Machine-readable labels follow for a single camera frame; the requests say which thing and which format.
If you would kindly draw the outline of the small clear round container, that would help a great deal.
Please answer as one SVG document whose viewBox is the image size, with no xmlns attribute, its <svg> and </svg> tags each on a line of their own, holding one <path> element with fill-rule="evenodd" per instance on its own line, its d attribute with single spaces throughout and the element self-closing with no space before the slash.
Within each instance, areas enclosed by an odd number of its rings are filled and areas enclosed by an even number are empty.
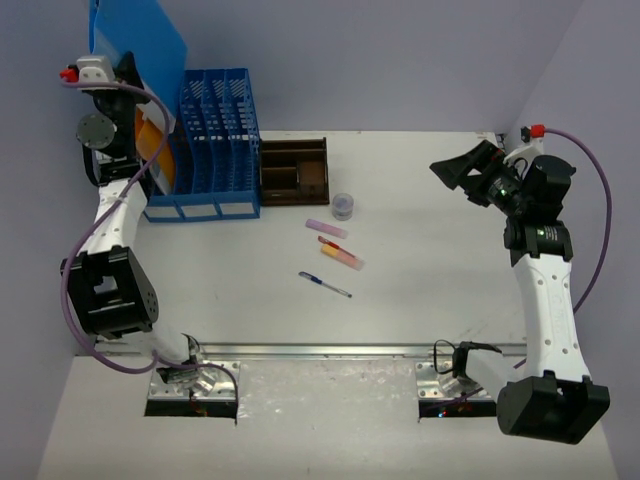
<svg viewBox="0 0 640 480">
<path fill-rule="evenodd" d="M 331 207 L 336 220 L 349 220 L 353 216 L 354 199 L 350 194 L 338 193 L 333 197 Z"/>
</svg>

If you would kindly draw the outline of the blue ballpoint pen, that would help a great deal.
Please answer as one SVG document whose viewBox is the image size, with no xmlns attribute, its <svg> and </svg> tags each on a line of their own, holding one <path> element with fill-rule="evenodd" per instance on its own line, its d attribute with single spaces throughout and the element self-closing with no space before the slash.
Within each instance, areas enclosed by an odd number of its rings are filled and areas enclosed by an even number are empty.
<svg viewBox="0 0 640 480">
<path fill-rule="evenodd" d="M 333 285 L 331 285 L 331 284 L 329 284 L 329 283 L 325 282 L 324 280 L 322 280 L 322 279 L 318 278 L 317 276 L 312 275 L 312 274 L 310 274 L 310 273 L 308 273 L 308 272 L 300 271 L 300 272 L 298 273 L 298 275 L 299 275 L 301 278 L 304 278 L 304 279 L 306 279 L 306 280 L 309 280 L 309 281 L 311 281 L 312 283 L 317 284 L 317 285 L 319 285 L 319 286 L 321 286 L 321 287 L 324 287 L 324 288 L 326 288 L 326 289 L 328 289 L 328 290 L 330 290 L 330 291 L 332 291 L 332 292 L 334 292 L 334 293 L 337 293 L 337 294 L 339 294 L 339 295 L 341 295 L 341 296 L 343 296 L 343 297 L 346 297 L 346 298 L 352 298 L 352 297 L 353 297 L 353 295 L 352 295 L 350 292 L 348 292 L 348 291 L 346 291 L 346 290 L 344 290 L 344 289 L 338 288 L 338 287 L 336 287 L 336 286 L 333 286 Z"/>
</svg>

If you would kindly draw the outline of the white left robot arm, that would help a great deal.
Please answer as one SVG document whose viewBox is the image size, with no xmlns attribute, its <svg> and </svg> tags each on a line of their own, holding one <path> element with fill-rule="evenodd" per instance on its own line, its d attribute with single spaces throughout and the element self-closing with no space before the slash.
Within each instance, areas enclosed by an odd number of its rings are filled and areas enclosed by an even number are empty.
<svg viewBox="0 0 640 480">
<path fill-rule="evenodd" d="M 67 327 L 89 355 L 111 369 L 136 371 L 98 352 L 99 337 L 129 343 L 150 358 L 151 369 L 174 367 L 174 383 L 187 393 L 198 392 L 208 369 L 194 359 L 193 340 L 160 321 L 155 289 L 133 249 L 151 195 L 169 193 L 174 185 L 171 115 L 143 82 L 131 51 L 117 62 L 105 55 L 82 56 L 60 78 L 95 106 L 79 121 L 76 138 L 99 194 L 93 224 L 61 263 Z"/>
</svg>

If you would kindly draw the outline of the pink eraser stick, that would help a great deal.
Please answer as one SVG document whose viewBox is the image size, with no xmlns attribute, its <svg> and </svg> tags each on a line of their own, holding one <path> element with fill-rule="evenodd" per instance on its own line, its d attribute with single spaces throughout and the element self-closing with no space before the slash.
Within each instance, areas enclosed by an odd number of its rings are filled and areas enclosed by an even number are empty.
<svg viewBox="0 0 640 480">
<path fill-rule="evenodd" d="M 321 233 L 325 233 L 337 238 L 341 238 L 341 239 L 346 239 L 348 237 L 348 232 L 342 228 L 339 228 L 337 226 L 333 226 L 333 225 L 329 225 L 327 223 L 324 222 L 320 222 L 318 220 L 314 220 L 314 219 L 308 219 L 305 222 L 305 226 L 307 228 L 310 228 L 312 230 L 321 232 Z"/>
</svg>

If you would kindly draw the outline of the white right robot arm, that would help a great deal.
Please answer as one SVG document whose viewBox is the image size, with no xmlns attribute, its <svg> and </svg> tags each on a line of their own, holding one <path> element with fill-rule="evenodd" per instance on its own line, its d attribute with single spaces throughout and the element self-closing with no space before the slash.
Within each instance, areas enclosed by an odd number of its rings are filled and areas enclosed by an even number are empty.
<svg viewBox="0 0 640 480">
<path fill-rule="evenodd" d="M 573 246 L 560 220 L 576 170 L 537 147 L 510 154 L 489 141 L 431 164 L 449 189 L 461 188 L 481 207 L 506 217 L 504 246 L 522 298 L 526 360 L 515 368 L 496 346 L 464 341 L 446 368 L 448 385 L 475 386 L 496 404 L 501 432 L 576 445 L 610 406 L 609 390 L 596 384 L 581 353 L 570 291 Z"/>
</svg>

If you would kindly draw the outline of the blue folder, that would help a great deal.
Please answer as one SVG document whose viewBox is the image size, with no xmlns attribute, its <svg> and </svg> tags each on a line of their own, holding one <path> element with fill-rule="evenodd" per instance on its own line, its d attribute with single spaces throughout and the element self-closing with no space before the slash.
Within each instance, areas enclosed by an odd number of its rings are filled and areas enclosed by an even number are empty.
<svg viewBox="0 0 640 480">
<path fill-rule="evenodd" d="M 144 88 L 163 103 L 169 121 L 153 102 L 142 107 L 144 115 L 158 129 L 173 130 L 187 46 L 163 7 L 155 0 L 104 0 L 90 1 L 88 9 L 90 53 L 116 65 L 131 52 Z"/>
</svg>

